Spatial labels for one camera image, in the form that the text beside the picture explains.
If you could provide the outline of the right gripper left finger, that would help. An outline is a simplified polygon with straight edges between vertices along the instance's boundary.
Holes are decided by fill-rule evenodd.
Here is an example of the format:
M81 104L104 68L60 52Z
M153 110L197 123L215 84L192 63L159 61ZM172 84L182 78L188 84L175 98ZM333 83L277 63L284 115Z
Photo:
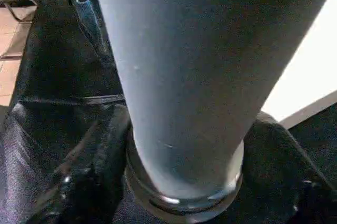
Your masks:
M27 223L111 223L123 197L125 106L112 105L55 169Z

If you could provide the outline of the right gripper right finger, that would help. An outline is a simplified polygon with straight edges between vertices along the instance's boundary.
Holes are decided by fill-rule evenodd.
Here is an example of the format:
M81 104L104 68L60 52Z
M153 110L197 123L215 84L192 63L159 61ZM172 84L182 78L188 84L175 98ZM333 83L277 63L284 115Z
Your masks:
M242 173L234 223L336 223L336 189L264 112L244 138Z

